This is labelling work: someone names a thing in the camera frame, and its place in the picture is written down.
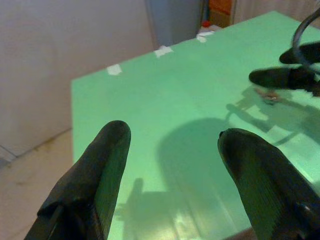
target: green table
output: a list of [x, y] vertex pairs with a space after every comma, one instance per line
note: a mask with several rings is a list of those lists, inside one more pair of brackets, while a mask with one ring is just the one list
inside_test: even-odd
[[[132, 140], [109, 240], [219, 240], [250, 226], [217, 150], [219, 132], [243, 128], [279, 147], [320, 182], [320, 99], [279, 91], [265, 104], [248, 74], [280, 66], [298, 22], [270, 12], [72, 83], [74, 159], [103, 125], [123, 120]], [[308, 28], [302, 42], [320, 39]]]

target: small object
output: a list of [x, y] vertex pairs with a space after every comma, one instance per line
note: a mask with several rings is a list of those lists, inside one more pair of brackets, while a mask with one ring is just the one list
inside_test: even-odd
[[210, 25], [211, 25], [210, 21], [204, 21], [202, 23], [202, 27], [204, 27], [204, 28], [208, 28], [208, 27], [210, 27]]
[[196, 39], [203, 44], [207, 41], [206, 36], [212, 35], [214, 33], [214, 31], [200, 32], [196, 35]]
[[169, 46], [161, 46], [161, 47], [159, 47], [158, 50], [154, 51], [157, 58], [160, 58], [161, 56], [168, 54], [168, 53], [172, 53], [172, 52], [173, 52], [173, 50]]
[[116, 76], [116, 75], [122, 73], [122, 70], [121, 70], [121, 67], [119, 64], [108, 66], [106, 68], [106, 70], [107, 70], [108, 74], [113, 75], [113, 76]]
[[254, 90], [261, 96], [266, 104], [274, 105], [281, 100], [280, 96], [274, 90], [269, 89], [267, 92], [263, 92], [259, 88], [255, 88]]

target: tiled floor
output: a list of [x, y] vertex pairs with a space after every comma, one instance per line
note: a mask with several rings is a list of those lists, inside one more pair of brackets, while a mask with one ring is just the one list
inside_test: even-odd
[[57, 180], [72, 166], [69, 130], [0, 168], [0, 239], [22, 240]]

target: white wall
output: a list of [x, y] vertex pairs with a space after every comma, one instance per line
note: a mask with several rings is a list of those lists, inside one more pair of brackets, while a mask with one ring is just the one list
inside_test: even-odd
[[71, 79], [152, 50], [145, 0], [0, 1], [0, 146], [69, 129]]
[[[233, 22], [239, 23], [270, 11], [278, 11], [298, 21], [303, 21], [316, 10], [316, 0], [235, 0]], [[320, 27], [320, 20], [313, 24]]]

